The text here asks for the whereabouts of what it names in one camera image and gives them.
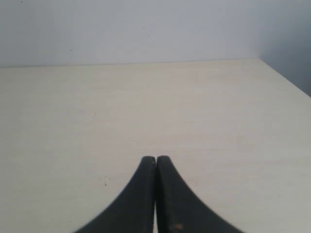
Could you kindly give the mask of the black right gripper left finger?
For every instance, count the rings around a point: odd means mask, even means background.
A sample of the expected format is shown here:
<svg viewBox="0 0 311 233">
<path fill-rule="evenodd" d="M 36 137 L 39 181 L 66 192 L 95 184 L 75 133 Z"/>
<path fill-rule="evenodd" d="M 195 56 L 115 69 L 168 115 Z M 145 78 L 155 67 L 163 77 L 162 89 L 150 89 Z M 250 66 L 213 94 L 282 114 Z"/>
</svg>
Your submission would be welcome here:
<svg viewBox="0 0 311 233">
<path fill-rule="evenodd" d="M 115 200 L 78 233 L 152 233 L 156 160 L 142 157 L 129 183 Z"/>
</svg>

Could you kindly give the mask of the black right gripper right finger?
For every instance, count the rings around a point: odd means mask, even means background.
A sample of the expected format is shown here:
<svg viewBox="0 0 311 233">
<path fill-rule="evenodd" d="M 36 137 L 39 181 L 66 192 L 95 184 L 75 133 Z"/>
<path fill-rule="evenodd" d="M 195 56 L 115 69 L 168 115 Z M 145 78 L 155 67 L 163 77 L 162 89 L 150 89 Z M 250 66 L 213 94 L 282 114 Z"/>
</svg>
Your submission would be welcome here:
<svg viewBox="0 0 311 233">
<path fill-rule="evenodd" d="M 156 218 L 159 233 L 236 233 L 238 229 L 208 208 L 182 179 L 170 157 L 156 165 Z"/>
</svg>

